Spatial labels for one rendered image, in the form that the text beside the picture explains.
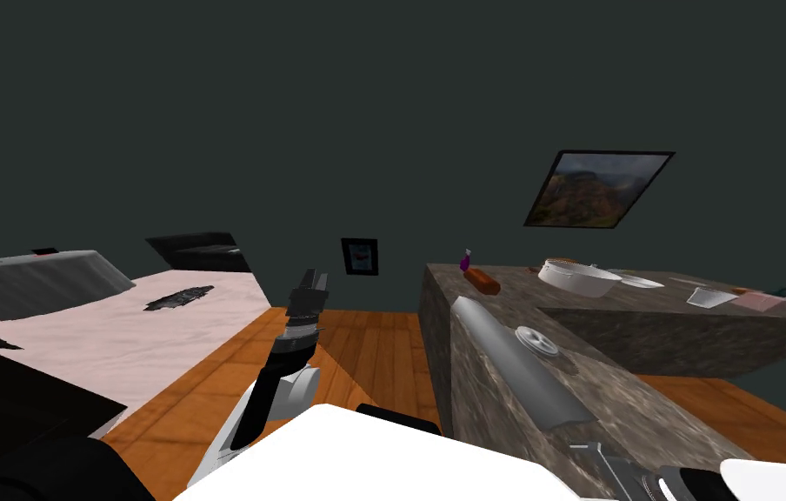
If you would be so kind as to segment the landscape picture in black frame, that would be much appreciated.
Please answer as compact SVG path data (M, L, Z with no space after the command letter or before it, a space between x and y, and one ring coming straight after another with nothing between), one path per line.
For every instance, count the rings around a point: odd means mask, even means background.
M531 228L614 229L675 154L560 150L523 224Z

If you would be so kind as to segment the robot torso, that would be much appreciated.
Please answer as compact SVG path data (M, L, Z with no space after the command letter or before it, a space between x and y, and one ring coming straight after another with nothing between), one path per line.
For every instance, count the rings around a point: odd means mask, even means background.
M330 404L174 501L580 501L541 465Z

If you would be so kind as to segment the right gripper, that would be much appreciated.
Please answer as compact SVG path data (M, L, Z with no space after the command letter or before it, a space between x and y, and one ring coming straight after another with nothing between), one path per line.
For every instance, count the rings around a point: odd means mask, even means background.
M600 442L570 444L570 449L590 457L617 501L661 501L657 476L628 459L609 455Z

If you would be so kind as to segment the white pot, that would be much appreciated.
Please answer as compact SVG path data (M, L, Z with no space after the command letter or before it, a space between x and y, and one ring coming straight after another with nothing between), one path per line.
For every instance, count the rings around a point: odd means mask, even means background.
M557 259L547 259L537 276L558 289L590 298L603 297L622 281L601 268Z

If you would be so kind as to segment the white cup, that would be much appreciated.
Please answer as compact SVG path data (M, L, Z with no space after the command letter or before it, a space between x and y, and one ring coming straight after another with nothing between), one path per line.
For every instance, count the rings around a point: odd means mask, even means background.
M737 294L711 289L704 286L697 286L687 298L689 305L703 309L713 309L719 305L728 303L738 297Z

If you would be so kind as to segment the bed with pale pink cover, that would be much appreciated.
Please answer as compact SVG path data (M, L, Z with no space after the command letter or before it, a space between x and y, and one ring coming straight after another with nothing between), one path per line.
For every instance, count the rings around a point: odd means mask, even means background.
M135 412L270 307L243 272L127 278L93 250L0 258L3 355Z

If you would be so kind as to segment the small picture in black frame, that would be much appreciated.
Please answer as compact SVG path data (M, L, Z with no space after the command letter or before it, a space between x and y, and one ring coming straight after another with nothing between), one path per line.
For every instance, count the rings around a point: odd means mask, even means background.
M343 238L343 261L347 275L378 276L378 244L374 238Z

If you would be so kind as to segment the black low furniture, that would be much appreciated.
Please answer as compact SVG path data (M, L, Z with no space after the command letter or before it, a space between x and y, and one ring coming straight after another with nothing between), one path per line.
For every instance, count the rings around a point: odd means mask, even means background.
M0 350L10 344L0 339ZM0 457L44 440L100 438L126 406L0 354Z

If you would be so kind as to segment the brown stone counter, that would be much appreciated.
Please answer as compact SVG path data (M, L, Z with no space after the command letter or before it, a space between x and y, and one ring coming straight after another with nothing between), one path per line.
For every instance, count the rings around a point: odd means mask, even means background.
M786 463L786 412L732 384L786 359L786 303L765 312L689 305L697 279L646 272L662 288L618 284L600 298L540 280L526 267L487 266L501 290L476 290L454 264L428 264L418 319L443 432L543 465L577 494L605 498L601 472L570 444L600 442L648 469L714 470L726 458ZM559 349L537 357L596 417L537 428L452 311L476 300L515 331L528 326Z

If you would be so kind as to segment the brown bread loaf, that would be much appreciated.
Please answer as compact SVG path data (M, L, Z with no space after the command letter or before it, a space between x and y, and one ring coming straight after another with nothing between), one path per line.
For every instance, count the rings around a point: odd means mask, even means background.
M487 273L479 270L479 268L467 268L463 273L463 277L484 295L495 296L501 290L501 285Z

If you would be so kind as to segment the grey round disc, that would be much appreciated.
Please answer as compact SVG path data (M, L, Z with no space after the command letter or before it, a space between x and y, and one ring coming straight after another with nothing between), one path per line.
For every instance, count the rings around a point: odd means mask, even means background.
M517 341L537 357L556 358L561 350L540 331L520 325L515 329Z

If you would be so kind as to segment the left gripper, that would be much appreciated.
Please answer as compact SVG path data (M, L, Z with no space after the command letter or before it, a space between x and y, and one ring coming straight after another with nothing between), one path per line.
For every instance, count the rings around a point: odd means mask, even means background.
M284 337L304 337L316 331L318 318L324 309L328 275L322 273L316 278L315 268L308 268L304 273L299 287L290 294L290 302L286 311L288 322L285 325Z

